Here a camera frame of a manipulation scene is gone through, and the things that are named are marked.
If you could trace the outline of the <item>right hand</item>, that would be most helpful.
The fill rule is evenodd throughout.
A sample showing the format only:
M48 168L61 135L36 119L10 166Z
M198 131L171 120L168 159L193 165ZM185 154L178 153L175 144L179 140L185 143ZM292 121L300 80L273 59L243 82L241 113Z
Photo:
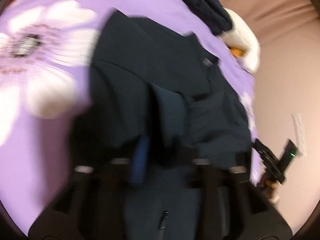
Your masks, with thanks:
M265 172L257 184L257 187L262 190L262 194L272 205L277 205L280 201L278 191L279 183L278 181L272 181L269 177L269 174Z

